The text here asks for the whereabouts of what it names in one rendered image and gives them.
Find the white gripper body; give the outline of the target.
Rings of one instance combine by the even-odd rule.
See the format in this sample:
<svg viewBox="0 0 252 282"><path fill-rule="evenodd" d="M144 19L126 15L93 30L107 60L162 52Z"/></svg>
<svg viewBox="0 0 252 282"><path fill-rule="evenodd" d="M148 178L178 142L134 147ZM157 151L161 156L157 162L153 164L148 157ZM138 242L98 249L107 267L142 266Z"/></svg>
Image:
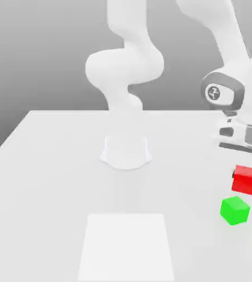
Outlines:
<svg viewBox="0 0 252 282"><path fill-rule="evenodd" d="M213 145L213 159L230 165L252 166L252 148L219 140Z"/></svg>

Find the small red cube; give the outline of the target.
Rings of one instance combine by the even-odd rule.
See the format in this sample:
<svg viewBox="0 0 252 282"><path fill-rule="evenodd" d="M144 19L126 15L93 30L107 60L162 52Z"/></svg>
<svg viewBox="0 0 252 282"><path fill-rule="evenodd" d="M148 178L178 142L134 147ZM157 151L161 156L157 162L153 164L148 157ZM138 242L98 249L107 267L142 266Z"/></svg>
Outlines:
<svg viewBox="0 0 252 282"><path fill-rule="evenodd" d="M252 195L252 167L236 165L232 178L233 191Z"/></svg>

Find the small green cube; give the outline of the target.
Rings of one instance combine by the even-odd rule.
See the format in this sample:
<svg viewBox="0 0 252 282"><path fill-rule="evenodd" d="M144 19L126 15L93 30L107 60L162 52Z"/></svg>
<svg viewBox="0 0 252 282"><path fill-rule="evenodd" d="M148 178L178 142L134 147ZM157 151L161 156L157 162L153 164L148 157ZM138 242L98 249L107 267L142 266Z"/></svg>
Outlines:
<svg viewBox="0 0 252 282"><path fill-rule="evenodd" d="M238 225L247 221L250 206L239 196L229 197L222 200L220 215L230 225Z"/></svg>

